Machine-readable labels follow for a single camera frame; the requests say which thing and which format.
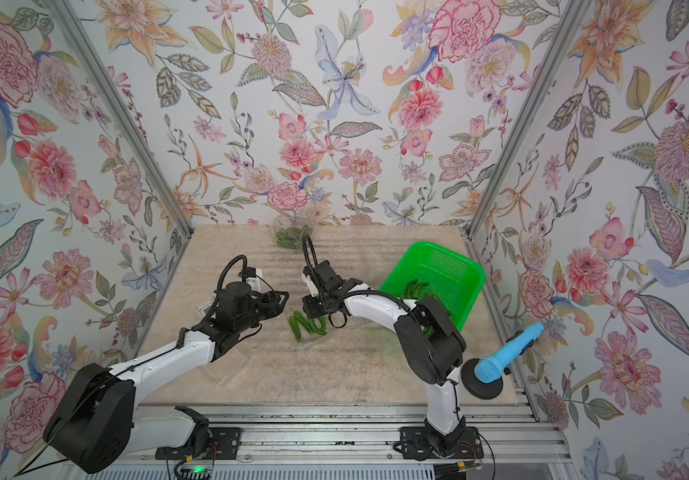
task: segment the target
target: cable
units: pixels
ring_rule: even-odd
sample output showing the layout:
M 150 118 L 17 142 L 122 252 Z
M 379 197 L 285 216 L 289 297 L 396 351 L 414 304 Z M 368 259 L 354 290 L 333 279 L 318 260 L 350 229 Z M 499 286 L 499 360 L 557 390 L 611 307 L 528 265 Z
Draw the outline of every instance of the cable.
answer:
M 496 478 L 496 458 L 494 458 L 493 455 L 493 448 L 491 448 L 491 444 L 488 443 L 488 440 L 485 439 L 484 436 L 480 435 L 480 432 L 478 432 L 478 437 L 481 437 L 485 444 L 489 447 L 489 450 L 491 451 L 491 462 L 493 462 L 493 475 L 491 475 L 491 480 Z
M 243 268 L 241 269 L 241 272 L 244 272 L 248 268 L 248 258 L 246 258 L 245 255 L 238 255 L 234 257 L 234 259 L 230 260 L 227 266 L 224 267 L 224 270 L 222 270 L 222 274 L 219 276 L 219 281 L 216 284 L 217 293 L 222 291 L 222 285 L 224 284 L 224 279 L 227 278 L 227 273 L 230 271 L 232 266 L 236 264 L 239 260 L 243 260 Z M 241 275 L 241 277 L 243 282 L 245 282 L 245 276 Z
M 253 332 L 253 333 L 251 333 L 251 334 L 249 334 L 249 335 L 244 336 L 243 338 L 241 338 L 240 340 L 238 340 L 238 343 L 242 342 L 243 340 L 246 340 L 249 336 L 254 336 L 254 335 L 256 335 L 256 334 L 259 333 L 260 331 L 262 331 L 262 324 L 261 324 L 261 323 L 259 324 L 259 328 L 256 330 L 256 332 Z
M 14 477 L 18 477 L 18 476 L 24 475 L 24 474 L 26 474 L 26 473 L 30 473 L 30 472 L 32 472 L 33 470 L 37 470 L 38 468 L 42 468 L 42 467 L 46 467 L 46 466 L 51 465 L 51 464 L 46 464 L 46 465 L 43 465 L 43 466 L 34 467 L 34 468 L 32 468 L 31 470 L 27 470 L 27 468 L 28 468 L 29 466 L 31 466 L 31 465 L 34 463 L 34 461 L 37 460 L 38 457 L 41 456 L 41 455 L 43 454 L 43 452 L 46 450 L 46 448 L 48 448 L 48 447 L 51 445 L 51 442 L 54 441 L 54 438 L 56 438 L 57 436 L 59 436 L 59 434 L 60 434 L 60 433 L 62 432 L 62 430 L 67 426 L 67 424 L 70 422 L 70 420 L 72 420 L 73 416 L 74 416 L 81 408 L 83 408 L 83 406 L 84 406 L 90 399 L 94 399 L 94 398 L 93 398 L 94 394 L 97 393 L 97 392 L 98 392 L 104 385 L 106 385 L 110 380 L 112 380 L 113 378 L 118 378 L 120 375 L 122 375 L 122 374 L 128 372 L 129 370 L 134 370 L 136 367 L 138 367 L 138 366 L 140 366 L 140 365 L 142 365 L 142 364 L 144 364 L 144 363 L 150 362 L 151 360 L 155 360 L 155 359 L 157 359 L 157 358 L 160 357 L 160 356 L 164 356 L 164 355 L 166 355 L 167 353 L 173 352 L 174 350 L 176 350 L 176 347 L 174 347 L 174 348 L 172 348 L 172 349 L 170 349 L 170 350 L 167 350 L 167 351 L 165 351 L 165 352 L 163 352 L 163 353 L 159 353 L 158 355 L 153 356 L 152 358 L 149 358 L 149 359 L 147 359 L 147 360 L 144 360 L 143 362 L 135 363 L 135 364 L 133 364 L 133 365 L 127 367 L 125 370 L 123 370 L 123 371 L 121 371 L 121 372 L 119 372 L 119 373 L 117 373 L 117 374 L 114 374 L 114 375 L 113 375 L 113 374 L 109 374 L 109 376 L 107 377 L 107 379 L 105 379 L 104 382 L 100 383 L 98 387 L 96 387 L 95 389 L 91 390 L 91 392 L 90 392 L 88 395 L 86 395 L 86 397 L 84 397 L 83 400 L 80 401 L 80 403 L 78 404 L 78 406 L 75 407 L 74 410 L 72 410 L 72 413 L 70 414 L 70 416 L 68 416 L 68 417 L 62 422 L 62 425 L 61 425 L 61 427 L 59 428 L 59 430 L 56 431 L 56 432 L 54 432 L 54 433 L 51 435 L 51 438 L 49 439 L 49 441 L 46 442 L 46 444 L 40 449 L 40 451 L 39 451 L 37 454 L 35 454 L 35 456 L 32 457 L 32 460 L 30 460 L 30 461 L 27 463 L 27 465 L 23 466 L 22 469 L 19 470 L 19 471 L 18 471 L 16 474 L 14 474 L 13 476 L 14 476 Z

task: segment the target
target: green basket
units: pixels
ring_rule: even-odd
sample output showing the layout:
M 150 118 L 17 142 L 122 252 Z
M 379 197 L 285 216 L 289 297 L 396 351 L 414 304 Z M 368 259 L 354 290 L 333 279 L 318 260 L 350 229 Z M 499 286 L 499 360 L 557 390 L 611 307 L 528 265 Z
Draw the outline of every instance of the green basket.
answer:
M 419 298 L 429 292 L 437 295 L 451 313 L 451 321 L 461 331 L 483 289 L 485 271 L 466 256 L 444 246 L 417 242 L 411 245 L 379 289 L 402 296 L 406 286 L 414 280 L 429 283 L 421 290 Z

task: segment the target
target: blue flower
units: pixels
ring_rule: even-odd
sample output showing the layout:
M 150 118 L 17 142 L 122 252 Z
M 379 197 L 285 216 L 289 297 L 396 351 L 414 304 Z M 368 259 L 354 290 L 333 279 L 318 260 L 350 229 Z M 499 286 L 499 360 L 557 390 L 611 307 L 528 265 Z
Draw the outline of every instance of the blue flower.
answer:
M 162 281 L 166 280 L 166 257 L 163 257 L 160 264 L 155 268 L 151 268 L 152 264 L 149 263 L 146 256 L 139 257 L 139 274 L 136 272 L 128 272 L 120 280 L 121 285 L 128 286 L 134 290 L 139 290 L 140 288 L 147 289 L 150 286 L 156 290 L 163 288 Z
M 315 28 L 318 37 L 318 50 L 315 52 L 315 62 L 323 70 L 323 83 L 334 92 L 334 97 L 328 110 L 318 114 L 320 120 L 334 120 L 339 113 L 339 105 L 349 102 L 352 108 L 361 115 L 378 114 L 379 109 L 371 105 L 368 97 L 359 94 L 353 88 L 366 73 L 366 63 L 363 55 L 358 54 L 354 60 L 349 58 L 342 62 L 342 68 L 337 65 L 336 55 L 339 53 L 339 41 L 331 31 L 318 25 Z
M 320 202 L 326 200 L 326 192 L 323 190 L 323 187 L 315 187 L 308 195 L 308 199 L 311 202 Z
M 69 345 L 59 345 L 56 351 L 51 354 L 51 356 L 54 357 L 51 364 L 58 376 L 67 380 L 67 377 L 70 376 L 70 366 L 75 361 L 77 353 L 78 352 Z

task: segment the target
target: wall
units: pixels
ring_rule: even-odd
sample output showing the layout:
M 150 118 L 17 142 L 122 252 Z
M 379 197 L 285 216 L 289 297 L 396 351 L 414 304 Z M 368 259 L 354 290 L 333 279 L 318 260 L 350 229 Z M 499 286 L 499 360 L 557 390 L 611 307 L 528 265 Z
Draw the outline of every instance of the wall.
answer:
M 593 2 L 475 245 L 581 474 L 689 479 L 689 2 Z
M 464 224 L 561 11 L 559 0 L 72 5 L 102 60 L 131 76 L 119 88 L 196 224 Z
M 108 111 L 40 1 L 1 1 L 0 478 L 80 368 L 133 356 L 182 249 Z

